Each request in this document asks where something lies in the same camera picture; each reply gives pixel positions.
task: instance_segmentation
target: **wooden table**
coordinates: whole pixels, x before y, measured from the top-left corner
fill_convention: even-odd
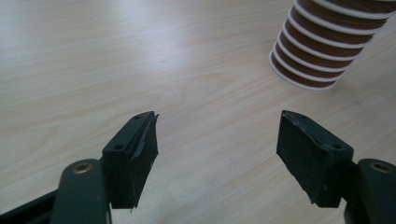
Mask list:
[[[396,20],[329,91],[279,78],[268,55],[292,1],[15,1],[0,6],[0,210],[99,159],[154,110],[160,155],[121,223],[344,223],[310,204],[276,155],[281,110],[396,163]]]

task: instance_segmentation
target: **table surface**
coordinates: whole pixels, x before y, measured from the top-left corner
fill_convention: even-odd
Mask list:
[[[396,163],[396,20],[329,91],[268,63],[292,1],[2,1],[0,210],[57,188],[62,170],[153,110],[160,154],[139,206],[114,223],[344,223],[276,155],[280,113],[302,113]]]

